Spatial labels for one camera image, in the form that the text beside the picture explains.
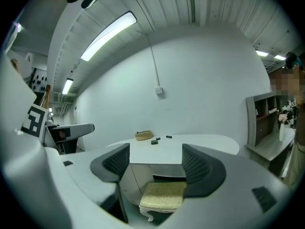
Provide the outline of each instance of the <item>person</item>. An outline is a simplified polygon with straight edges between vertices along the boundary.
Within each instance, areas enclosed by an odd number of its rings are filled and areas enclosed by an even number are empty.
[[[302,62],[294,53],[288,53],[286,58],[288,74],[288,90],[293,91],[299,108],[296,120],[295,142],[291,153],[290,164],[284,183],[292,190],[305,171],[305,72]]]

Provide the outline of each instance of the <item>wall outlet box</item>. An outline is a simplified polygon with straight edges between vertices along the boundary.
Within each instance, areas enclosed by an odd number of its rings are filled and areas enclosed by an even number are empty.
[[[157,87],[155,87],[155,89],[154,89],[154,91],[155,91],[155,93],[158,95],[158,94],[162,94],[162,87],[160,87],[160,86],[157,86]]]

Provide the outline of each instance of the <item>white table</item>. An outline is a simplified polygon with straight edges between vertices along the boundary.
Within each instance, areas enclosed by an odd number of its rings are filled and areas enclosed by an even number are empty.
[[[137,141],[135,138],[123,140],[107,147],[130,143],[130,164],[177,165],[182,163],[182,144],[203,146],[214,150],[237,155],[239,145],[233,139],[223,135],[172,135],[172,138],[159,136],[158,144],[152,145],[151,139]]]

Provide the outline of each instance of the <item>floor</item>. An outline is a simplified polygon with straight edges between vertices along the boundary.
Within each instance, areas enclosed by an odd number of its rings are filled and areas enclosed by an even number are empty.
[[[165,213],[150,211],[149,213],[153,215],[154,219],[152,222],[148,222],[147,220],[148,218],[140,214],[139,207],[130,203],[124,194],[122,194],[122,199],[123,199],[125,212],[128,218],[128,224],[135,229],[156,228],[171,215],[170,213],[165,214]]]

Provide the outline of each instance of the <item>beige cushion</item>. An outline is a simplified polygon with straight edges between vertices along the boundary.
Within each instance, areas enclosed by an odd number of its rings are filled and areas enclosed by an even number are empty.
[[[186,182],[148,183],[139,207],[156,210],[176,210],[183,201]]]

